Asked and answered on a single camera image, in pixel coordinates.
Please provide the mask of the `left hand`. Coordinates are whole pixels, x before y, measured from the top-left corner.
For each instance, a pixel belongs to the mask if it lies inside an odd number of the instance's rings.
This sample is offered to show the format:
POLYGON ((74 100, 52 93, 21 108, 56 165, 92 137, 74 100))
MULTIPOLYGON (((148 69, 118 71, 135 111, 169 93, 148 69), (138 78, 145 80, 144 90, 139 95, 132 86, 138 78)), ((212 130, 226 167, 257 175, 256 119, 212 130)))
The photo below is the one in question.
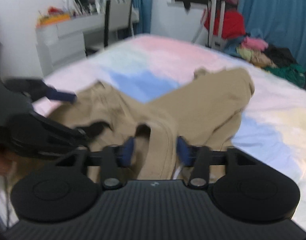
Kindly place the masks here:
POLYGON ((0 150, 0 176, 9 176, 17 168, 17 155, 9 150, 0 150))

